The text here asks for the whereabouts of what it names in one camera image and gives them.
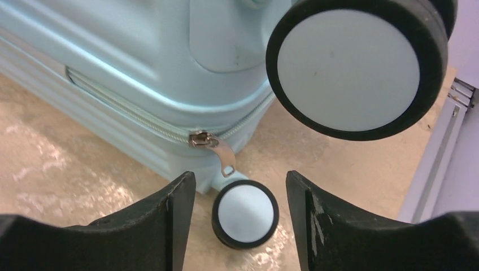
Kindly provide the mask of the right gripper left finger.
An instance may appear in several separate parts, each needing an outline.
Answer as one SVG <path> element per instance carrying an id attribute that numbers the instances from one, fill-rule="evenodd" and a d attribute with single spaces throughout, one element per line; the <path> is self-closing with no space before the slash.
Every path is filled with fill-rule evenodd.
<path id="1" fill-rule="evenodd" d="M 195 197 L 185 172 L 88 225 L 65 228 L 1 216 L 2 270 L 182 270 Z"/>

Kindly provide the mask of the light blue suitcase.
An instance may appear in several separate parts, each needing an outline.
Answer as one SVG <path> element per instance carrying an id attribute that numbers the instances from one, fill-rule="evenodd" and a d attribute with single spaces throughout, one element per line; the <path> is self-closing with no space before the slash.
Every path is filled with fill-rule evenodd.
<path id="1" fill-rule="evenodd" d="M 458 1 L 2 1 L 1 72 L 162 177 L 218 191 L 217 238 L 273 236 L 275 197 L 236 166 L 274 100 L 374 141 L 438 97 Z"/>

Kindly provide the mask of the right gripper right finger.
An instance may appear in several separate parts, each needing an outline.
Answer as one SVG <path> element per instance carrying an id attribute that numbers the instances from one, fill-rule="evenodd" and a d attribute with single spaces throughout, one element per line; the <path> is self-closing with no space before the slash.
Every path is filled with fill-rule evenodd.
<path id="1" fill-rule="evenodd" d="M 477 270 L 478 213 L 410 224 L 341 199 L 297 171 L 286 190 L 302 270 Z"/>

